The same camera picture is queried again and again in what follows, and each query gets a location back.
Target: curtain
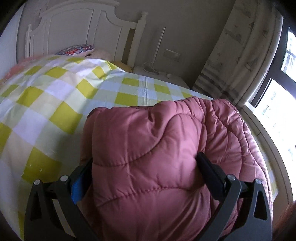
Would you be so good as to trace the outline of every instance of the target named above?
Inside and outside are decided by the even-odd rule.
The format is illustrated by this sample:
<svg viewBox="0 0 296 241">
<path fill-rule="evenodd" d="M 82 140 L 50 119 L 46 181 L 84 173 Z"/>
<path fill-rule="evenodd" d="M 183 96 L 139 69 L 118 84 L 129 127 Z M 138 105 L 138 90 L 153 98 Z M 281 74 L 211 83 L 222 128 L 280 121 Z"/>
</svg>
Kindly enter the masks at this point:
<svg viewBox="0 0 296 241">
<path fill-rule="evenodd" d="M 268 0 L 236 0 L 193 90 L 242 107 L 270 67 L 282 22 Z"/>
</svg>

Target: bed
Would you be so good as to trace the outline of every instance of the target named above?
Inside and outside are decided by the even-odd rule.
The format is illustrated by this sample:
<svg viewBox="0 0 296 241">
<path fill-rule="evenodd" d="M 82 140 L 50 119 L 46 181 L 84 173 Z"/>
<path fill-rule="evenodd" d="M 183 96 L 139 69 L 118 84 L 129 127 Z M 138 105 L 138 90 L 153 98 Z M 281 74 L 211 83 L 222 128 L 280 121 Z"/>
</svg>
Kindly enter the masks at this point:
<svg viewBox="0 0 296 241">
<path fill-rule="evenodd" d="M 55 181 L 78 166 L 80 137 L 92 109 L 153 106 L 190 96 L 211 99 L 101 59 L 52 55 L 67 46 L 92 44 L 133 67 L 147 13 L 137 23 L 123 21 L 115 15 L 118 4 L 68 1 L 44 12 L 26 38 L 26 57 L 43 57 L 0 85 L 0 210 L 22 239 L 33 181 Z"/>
</svg>

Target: window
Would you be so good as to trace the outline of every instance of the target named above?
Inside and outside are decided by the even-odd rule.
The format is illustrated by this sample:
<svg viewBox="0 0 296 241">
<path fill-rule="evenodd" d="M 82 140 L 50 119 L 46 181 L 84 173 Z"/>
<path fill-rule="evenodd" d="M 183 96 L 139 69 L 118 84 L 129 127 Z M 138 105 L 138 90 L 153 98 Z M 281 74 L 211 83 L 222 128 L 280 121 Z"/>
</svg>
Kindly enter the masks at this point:
<svg viewBox="0 0 296 241">
<path fill-rule="evenodd" d="M 275 57 L 252 105 L 284 161 L 295 200 L 296 37 L 285 21 Z"/>
</svg>

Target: pink comforter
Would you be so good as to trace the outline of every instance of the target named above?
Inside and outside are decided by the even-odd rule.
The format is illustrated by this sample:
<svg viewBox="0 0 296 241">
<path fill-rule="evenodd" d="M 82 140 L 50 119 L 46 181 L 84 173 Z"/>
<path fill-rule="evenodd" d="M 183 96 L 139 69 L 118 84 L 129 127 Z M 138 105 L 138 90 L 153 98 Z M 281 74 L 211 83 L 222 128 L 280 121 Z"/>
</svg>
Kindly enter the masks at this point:
<svg viewBox="0 0 296 241">
<path fill-rule="evenodd" d="M 190 97 L 153 107 L 94 109 L 81 160 L 94 160 L 86 216 L 98 235 L 104 241 L 193 240 L 218 206 L 197 168 L 199 151 L 226 174 L 262 179 L 272 210 L 262 155 L 228 101 Z"/>
</svg>

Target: white wooden headboard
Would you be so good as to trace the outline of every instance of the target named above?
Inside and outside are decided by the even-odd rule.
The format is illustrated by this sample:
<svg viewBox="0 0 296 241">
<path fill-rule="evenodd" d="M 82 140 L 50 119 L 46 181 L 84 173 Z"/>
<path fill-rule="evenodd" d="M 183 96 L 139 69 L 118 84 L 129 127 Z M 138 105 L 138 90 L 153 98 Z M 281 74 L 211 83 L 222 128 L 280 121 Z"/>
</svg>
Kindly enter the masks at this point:
<svg viewBox="0 0 296 241">
<path fill-rule="evenodd" d="M 147 12 L 137 22 L 121 20 L 115 15 L 119 3 L 113 0 L 71 0 L 58 4 L 41 17 L 39 26 L 26 34 L 26 57 L 54 54 L 72 45 L 91 44 L 121 61 L 130 29 L 135 29 L 127 64 L 135 59 L 146 25 Z"/>
</svg>

